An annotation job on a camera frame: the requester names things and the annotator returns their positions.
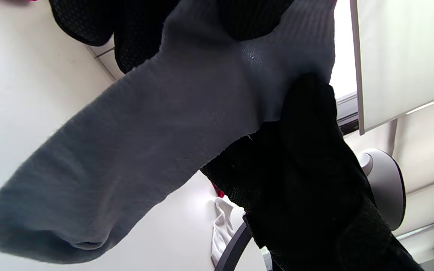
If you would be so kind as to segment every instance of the white cloth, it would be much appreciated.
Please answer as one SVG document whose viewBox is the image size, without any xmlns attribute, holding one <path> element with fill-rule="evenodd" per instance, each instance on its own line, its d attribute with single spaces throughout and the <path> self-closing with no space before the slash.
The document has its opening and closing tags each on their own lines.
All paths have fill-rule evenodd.
<svg viewBox="0 0 434 271">
<path fill-rule="evenodd" d="M 215 199 L 217 218 L 214 221 L 214 229 L 212 230 L 212 250 L 210 252 L 214 266 L 217 266 L 222 253 L 235 233 L 231 224 L 231 212 L 233 208 L 231 204 L 223 199 Z"/>
</svg>

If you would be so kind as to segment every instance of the ceiling panel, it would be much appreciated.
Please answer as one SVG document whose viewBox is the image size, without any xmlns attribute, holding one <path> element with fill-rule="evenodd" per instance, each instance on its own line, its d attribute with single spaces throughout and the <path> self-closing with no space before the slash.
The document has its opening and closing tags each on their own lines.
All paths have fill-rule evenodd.
<svg viewBox="0 0 434 271">
<path fill-rule="evenodd" d="M 393 233 L 399 236 L 431 223 L 434 223 L 434 187 L 407 197 L 405 219 Z"/>
<path fill-rule="evenodd" d="M 353 152 L 357 155 L 365 149 L 376 148 L 382 151 L 388 149 L 388 137 L 390 133 L 390 124 L 386 123 L 380 127 L 359 135 L 359 131 L 353 132 L 344 138 Z"/>
<path fill-rule="evenodd" d="M 434 105 L 398 120 L 393 156 L 408 192 L 434 182 Z"/>
<path fill-rule="evenodd" d="M 434 228 L 401 239 L 400 242 L 415 260 L 417 260 L 416 256 L 419 254 L 434 249 Z"/>
<path fill-rule="evenodd" d="M 118 80 L 125 76 L 125 74 L 120 70 L 115 60 L 115 50 L 111 50 L 99 57 L 103 65 L 108 69 L 108 71 L 113 75 L 115 80 Z"/>
<path fill-rule="evenodd" d="M 95 53 L 95 55 L 101 55 L 102 53 L 105 53 L 109 51 L 110 49 L 115 47 L 115 42 L 113 41 L 113 36 L 110 38 L 110 40 L 103 46 L 89 46 L 90 49 Z"/>
</svg>

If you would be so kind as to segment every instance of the white wall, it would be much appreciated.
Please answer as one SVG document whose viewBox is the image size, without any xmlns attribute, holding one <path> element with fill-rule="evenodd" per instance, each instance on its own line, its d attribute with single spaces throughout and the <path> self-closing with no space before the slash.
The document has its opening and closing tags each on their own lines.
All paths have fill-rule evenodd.
<svg viewBox="0 0 434 271">
<path fill-rule="evenodd" d="M 88 48 L 57 27 L 46 1 L 0 0 L 0 187 L 112 82 Z M 0 271 L 211 271 L 213 199 L 198 173 L 95 261 L 60 266 L 0 253 Z"/>
</svg>

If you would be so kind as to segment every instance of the fan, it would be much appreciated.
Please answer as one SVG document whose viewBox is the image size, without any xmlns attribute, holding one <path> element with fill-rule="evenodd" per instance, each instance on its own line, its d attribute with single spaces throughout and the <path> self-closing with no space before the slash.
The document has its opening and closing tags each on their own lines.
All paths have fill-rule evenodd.
<svg viewBox="0 0 434 271">
<path fill-rule="evenodd" d="M 405 183 L 398 163 L 384 151 L 366 149 L 358 156 L 365 172 L 376 208 L 391 230 L 396 230 L 405 217 Z"/>
</svg>

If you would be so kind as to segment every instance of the white ceiling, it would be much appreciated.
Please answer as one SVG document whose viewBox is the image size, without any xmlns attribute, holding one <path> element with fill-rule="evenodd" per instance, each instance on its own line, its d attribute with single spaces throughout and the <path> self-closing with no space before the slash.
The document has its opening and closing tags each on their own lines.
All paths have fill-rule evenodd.
<svg viewBox="0 0 434 271">
<path fill-rule="evenodd" d="M 363 136 L 354 132 L 345 138 L 356 154 L 367 148 L 390 151 L 393 139 L 393 158 L 400 165 L 407 194 L 405 219 L 394 232 L 400 236 L 434 223 L 434 105 L 400 117 L 396 135 L 388 122 Z M 434 234 L 428 232 L 406 238 L 408 246 L 427 239 L 427 245 L 409 249 L 422 253 L 422 248 L 434 244 Z"/>
</svg>

